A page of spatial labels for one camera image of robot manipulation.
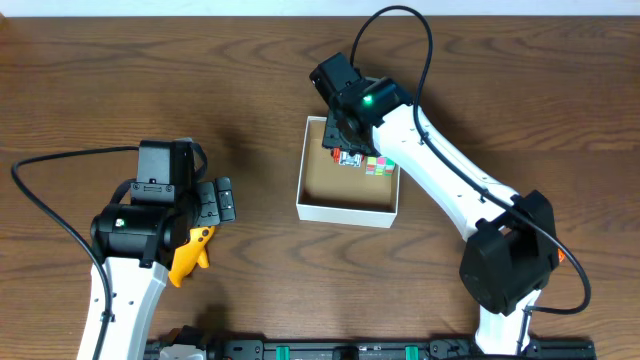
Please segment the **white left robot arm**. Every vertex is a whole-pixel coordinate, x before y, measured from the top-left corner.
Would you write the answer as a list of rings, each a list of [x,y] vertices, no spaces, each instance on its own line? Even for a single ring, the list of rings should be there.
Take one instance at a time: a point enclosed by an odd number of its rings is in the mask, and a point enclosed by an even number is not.
[[[163,184],[123,182],[91,224],[98,262],[91,269],[80,359],[141,359],[156,306],[195,267],[209,265],[206,246],[217,226],[236,218],[231,181],[220,177],[189,188],[181,205],[123,203],[127,192]]]

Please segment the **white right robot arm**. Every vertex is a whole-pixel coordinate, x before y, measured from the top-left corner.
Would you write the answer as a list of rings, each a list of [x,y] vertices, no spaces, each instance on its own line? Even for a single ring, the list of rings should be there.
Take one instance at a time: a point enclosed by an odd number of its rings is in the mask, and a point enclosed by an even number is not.
[[[487,355],[522,354],[530,313],[560,263],[550,202],[537,191],[521,196],[473,164],[394,80],[310,79],[329,107],[325,147],[392,160],[459,231],[459,275],[480,306],[476,346]]]

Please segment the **red toy car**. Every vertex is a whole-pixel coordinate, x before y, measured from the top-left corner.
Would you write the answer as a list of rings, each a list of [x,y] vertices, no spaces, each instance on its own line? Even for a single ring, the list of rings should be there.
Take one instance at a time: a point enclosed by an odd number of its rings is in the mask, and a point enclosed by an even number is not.
[[[348,151],[341,148],[333,148],[331,150],[333,161],[340,166],[348,166],[359,168],[364,160],[364,156],[359,153],[351,155]]]

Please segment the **colourful puzzle cube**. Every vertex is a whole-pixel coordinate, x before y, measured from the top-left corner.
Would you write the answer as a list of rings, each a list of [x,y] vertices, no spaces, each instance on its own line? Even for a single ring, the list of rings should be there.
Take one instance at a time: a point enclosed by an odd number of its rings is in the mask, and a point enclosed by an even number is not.
[[[367,157],[365,160],[365,174],[372,176],[392,176],[396,164],[386,157]]]

